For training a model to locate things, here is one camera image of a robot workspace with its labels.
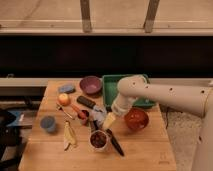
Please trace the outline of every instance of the knife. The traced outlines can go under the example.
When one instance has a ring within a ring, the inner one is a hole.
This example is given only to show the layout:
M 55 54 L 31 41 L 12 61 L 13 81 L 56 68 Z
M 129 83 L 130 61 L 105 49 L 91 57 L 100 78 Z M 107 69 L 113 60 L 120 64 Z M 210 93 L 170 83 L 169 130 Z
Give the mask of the knife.
M 85 96 L 78 96 L 77 102 L 85 105 L 86 107 L 95 110 L 96 112 L 100 112 L 102 114 L 106 114 L 106 110 L 101 108 L 96 104 L 96 102 L 90 100 L 89 98 Z
M 108 133 L 108 135 L 110 136 L 111 139 L 111 143 L 114 146 L 114 148 L 117 150 L 117 152 L 121 155 L 124 156 L 124 152 L 120 146 L 120 144 L 118 143 L 117 139 L 115 138 L 114 134 L 112 133 L 112 131 L 110 129 L 107 129 L 106 132 Z

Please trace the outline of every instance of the yellow banana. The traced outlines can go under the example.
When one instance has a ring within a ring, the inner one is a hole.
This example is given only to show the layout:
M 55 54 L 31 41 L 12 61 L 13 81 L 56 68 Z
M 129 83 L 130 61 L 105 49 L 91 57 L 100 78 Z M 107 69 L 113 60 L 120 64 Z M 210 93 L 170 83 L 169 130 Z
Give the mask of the yellow banana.
M 70 122 L 66 121 L 64 126 L 64 137 L 74 147 L 77 147 L 77 139 L 74 130 L 70 126 Z

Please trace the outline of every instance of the wooden table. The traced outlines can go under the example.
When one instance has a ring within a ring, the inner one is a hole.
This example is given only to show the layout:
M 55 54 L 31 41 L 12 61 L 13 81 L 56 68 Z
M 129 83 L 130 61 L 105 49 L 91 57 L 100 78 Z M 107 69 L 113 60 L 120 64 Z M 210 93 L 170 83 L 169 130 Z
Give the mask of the wooden table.
M 63 150 L 63 129 L 65 119 L 61 111 L 56 110 L 58 87 L 66 83 L 76 86 L 76 92 L 70 94 L 72 102 L 82 109 L 88 109 L 76 102 L 82 95 L 78 87 L 79 80 L 50 81 L 41 102 L 38 115 L 24 151 L 20 171 L 175 171 L 176 164 L 161 116 L 156 105 L 148 112 L 150 122 L 142 131 L 132 134 L 123 118 L 113 124 L 112 130 L 122 146 L 125 157 L 121 157 L 112 145 L 105 153 L 94 152 L 88 143 L 90 128 L 81 126 L 78 119 L 71 121 L 78 147 Z M 93 98 L 102 105 L 102 97 Z M 74 113 L 70 107 L 65 110 Z M 57 133 L 50 135 L 40 128 L 40 120 L 45 115 L 52 115 L 57 122 Z

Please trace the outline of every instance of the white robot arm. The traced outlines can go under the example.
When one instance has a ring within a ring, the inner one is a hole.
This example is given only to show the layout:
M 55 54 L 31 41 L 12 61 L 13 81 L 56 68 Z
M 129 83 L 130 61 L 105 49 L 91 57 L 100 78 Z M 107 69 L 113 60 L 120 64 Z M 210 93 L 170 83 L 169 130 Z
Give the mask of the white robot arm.
M 139 98 L 147 98 L 175 109 L 205 117 L 192 171 L 213 170 L 213 91 L 210 87 L 147 84 L 135 75 L 118 82 L 118 96 L 112 104 L 115 115 L 125 115 Z

